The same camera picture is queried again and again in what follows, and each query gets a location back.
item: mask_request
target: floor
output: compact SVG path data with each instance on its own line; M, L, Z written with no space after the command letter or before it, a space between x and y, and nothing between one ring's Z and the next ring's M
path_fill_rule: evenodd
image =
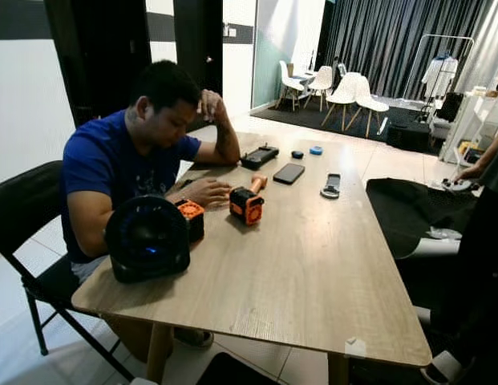
M383 143L300 128L247 115L233 119L239 132L286 135L308 140L336 141L350 146L363 183L372 178L394 177L430 184L451 177L455 166L434 156L405 152ZM214 140L216 130L203 128L193 133L203 140ZM184 162L180 175L189 167ZM17 252L28 269L40 273L65 253L59 219L36 233ZM51 313L40 305L41 313ZM95 318L76 318L106 347L115 343L107 325ZM56 317L45 329L49 355L42 357L26 306L18 275L0 257L0 384L116 385L126 383L61 318ZM217 335L208 351L190 350L177 344L168 360L164 384L195 384L215 354L226 351L254 369L293 385L327 383L327 361L323 353L304 351L263 342ZM144 366L129 355L122 344L115 352L133 374L143 376Z

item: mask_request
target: white chair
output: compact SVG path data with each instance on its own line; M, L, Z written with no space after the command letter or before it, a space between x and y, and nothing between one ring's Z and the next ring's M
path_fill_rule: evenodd
M370 93L370 84L368 83L368 79L365 76L359 76L358 78L358 86L356 89L356 94L355 94L355 102L359 105L359 109L355 113L354 117L352 117L352 120L347 126L347 130L350 128L350 125L354 121L355 117L358 115L358 113L361 111L362 108L368 108L370 110L370 114L368 114L368 123L366 124L366 138L368 137L368 134L370 133L370 123L371 123L371 113L375 111L377 115L377 124L380 126L380 112L385 112L390 109L390 106L388 106L385 103L378 102L377 100L374 100L374 98L371 97Z
M343 105L343 119L342 119L342 132L345 131L345 114L346 105L355 102L355 92L358 86L358 78L361 76L358 72L347 72L339 82L338 88L333 92L332 95L327 96L326 102L331 102L329 112L327 112L326 118L322 122L322 126L329 119L330 114L336 107L336 104Z
M293 103L293 110L295 111L295 103L297 103L298 107L300 108L300 104L298 103L298 92L304 91L304 86L302 86L298 80L291 79L288 76L288 67L286 66L286 63L284 63L284 61L280 60L279 64L281 64L281 96L279 97L275 108L279 108L281 101L286 97L286 94L290 92Z
M321 66L320 70L314 78L313 82L308 86L313 91L310 93L309 97L304 104L304 108L306 108L307 104L310 102L311 96L316 93L316 91L320 91L320 112L322 112L322 102L323 97L327 97L327 90L332 86L332 67L329 66Z

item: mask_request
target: white garment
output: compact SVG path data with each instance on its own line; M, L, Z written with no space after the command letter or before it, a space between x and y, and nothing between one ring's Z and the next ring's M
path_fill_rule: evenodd
M444 96L448 91L450 80L455 78L458 65L459 61L450 56L445 60L433 59L422 79L422 83L427 84L425 97L428 98L431 93L432 97Z

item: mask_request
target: blue t-shirt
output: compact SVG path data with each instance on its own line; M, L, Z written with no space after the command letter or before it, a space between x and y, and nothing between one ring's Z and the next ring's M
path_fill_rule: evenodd
M200 141L190 136L170 148L155 148L148 156L135 149L124 123L124 110L77 128L63 150L60 185L63 237L73 262L91 261L72 231L67 194L97 191L111 198L115 210L126 200L144 194L165 194L176 183L180 160L193 160Z

